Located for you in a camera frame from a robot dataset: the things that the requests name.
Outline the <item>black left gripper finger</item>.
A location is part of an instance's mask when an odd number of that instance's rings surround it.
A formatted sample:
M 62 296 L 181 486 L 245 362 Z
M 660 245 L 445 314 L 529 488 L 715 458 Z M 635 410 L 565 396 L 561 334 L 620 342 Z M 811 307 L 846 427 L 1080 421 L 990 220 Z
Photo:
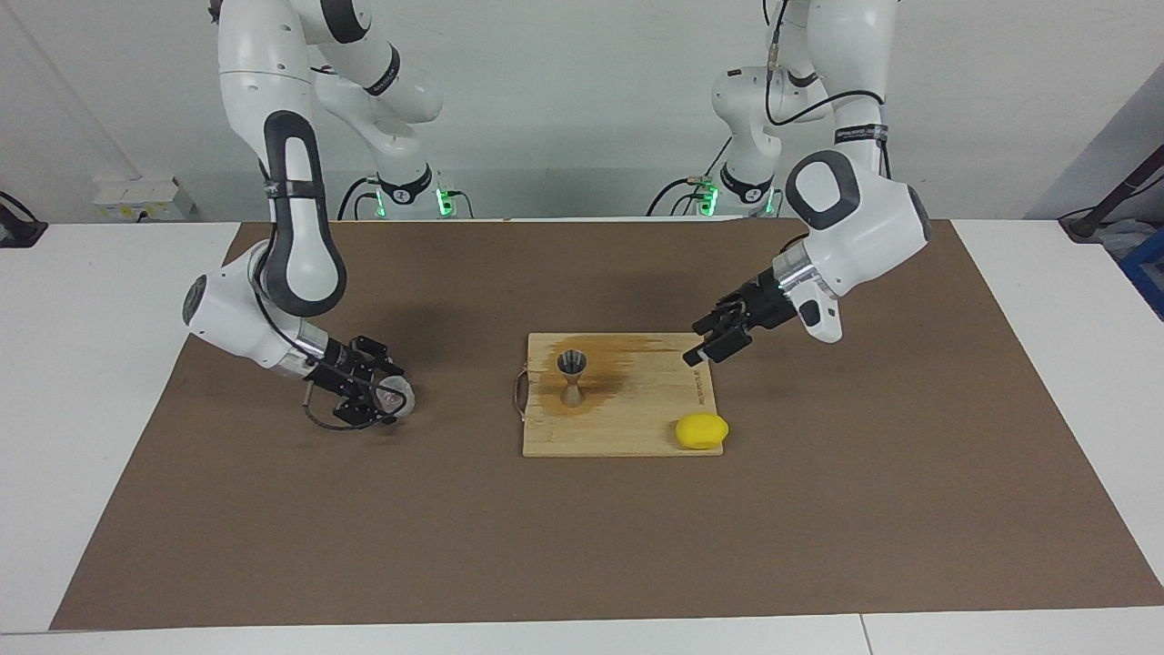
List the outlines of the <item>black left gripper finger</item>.
M 693 332 L 707 339 L 715 339 L 721 333 L 733 330 L 743 315 L 741 301 L 718 301 L 705 316 L 693 323 Z
M 683 354 L 686 364 L 690 368 L 701 362 L 723 362 L 751 344 L 748 332 L 728 332 L 722 335 L 710 335 L 698 347 Z

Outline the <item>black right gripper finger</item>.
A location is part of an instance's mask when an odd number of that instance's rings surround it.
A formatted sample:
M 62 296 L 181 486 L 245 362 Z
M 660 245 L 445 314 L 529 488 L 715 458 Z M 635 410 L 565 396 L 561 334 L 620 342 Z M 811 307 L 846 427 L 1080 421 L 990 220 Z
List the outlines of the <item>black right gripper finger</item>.
M 382 376 L 404 376 L 405 371 L 395 364 L 386 344 L 367 336 L 353 339 L 353 350 L 361 353 L 365 357 L 365 364 L 374 370 L 378 370 Z
M 342 399 L 334 408 L 334 417 L 349 427 L 391 426 L 400 410 L 400 403 L 389 403 L 386 407 L 382 407 L 378 403 L 365 399 Z

